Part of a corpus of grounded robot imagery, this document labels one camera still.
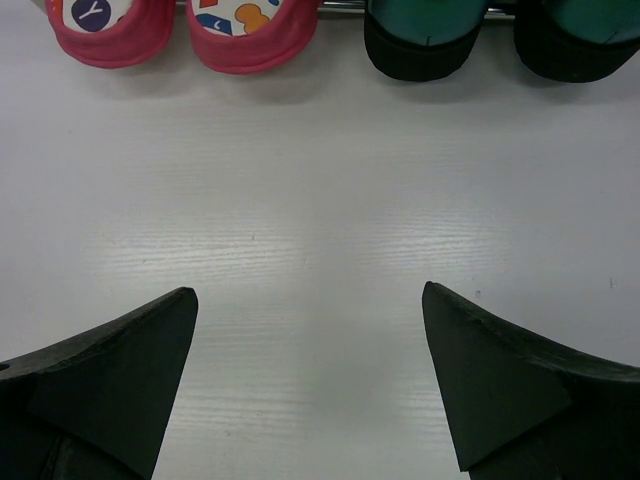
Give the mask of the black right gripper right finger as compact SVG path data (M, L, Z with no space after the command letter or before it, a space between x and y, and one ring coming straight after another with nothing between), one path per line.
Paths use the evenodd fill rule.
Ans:
M426 283L422 309L459 469L472 479L636 479L639 370Z

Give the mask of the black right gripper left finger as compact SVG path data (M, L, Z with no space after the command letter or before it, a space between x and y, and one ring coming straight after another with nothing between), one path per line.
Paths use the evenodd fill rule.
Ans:
M1 363L4 479L149 479L198 314L180 287Z

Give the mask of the pink patterned sandal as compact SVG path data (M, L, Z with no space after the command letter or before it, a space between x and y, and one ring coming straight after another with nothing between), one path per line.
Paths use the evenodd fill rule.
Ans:
M247 75L278 67L308 45L318 1L188 1L194 53L206 67Z
M143 63L168 43L174 1L46 1L60 48L92 67L117 69Z

